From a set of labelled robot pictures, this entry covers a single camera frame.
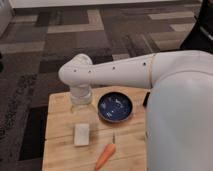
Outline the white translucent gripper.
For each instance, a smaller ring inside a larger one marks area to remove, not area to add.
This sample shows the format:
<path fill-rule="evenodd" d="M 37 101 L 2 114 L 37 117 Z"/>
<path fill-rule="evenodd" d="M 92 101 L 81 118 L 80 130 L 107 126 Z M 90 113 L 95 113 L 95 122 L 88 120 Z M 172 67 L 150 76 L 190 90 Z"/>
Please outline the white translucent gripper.
<path fill-rule="evenodd" d="M 92 88 L 88 84 L 73 86 L 70 88 L 71 111 L 80 113 L 82 111 L 92 111 L 93 94 Z"/>

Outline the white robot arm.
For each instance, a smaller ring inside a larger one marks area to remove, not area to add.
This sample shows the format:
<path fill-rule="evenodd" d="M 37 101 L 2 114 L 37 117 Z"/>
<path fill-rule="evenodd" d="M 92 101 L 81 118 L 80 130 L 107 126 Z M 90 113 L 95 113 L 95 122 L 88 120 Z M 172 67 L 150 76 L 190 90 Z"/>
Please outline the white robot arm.
<path fill-rule="evenodd" d="M 101 64 L 78 54 L 58 75 L 77 101 L 94 84 L 148 89 L 147 171 L 213 171 L 213 54 L 171 51 Z"/>

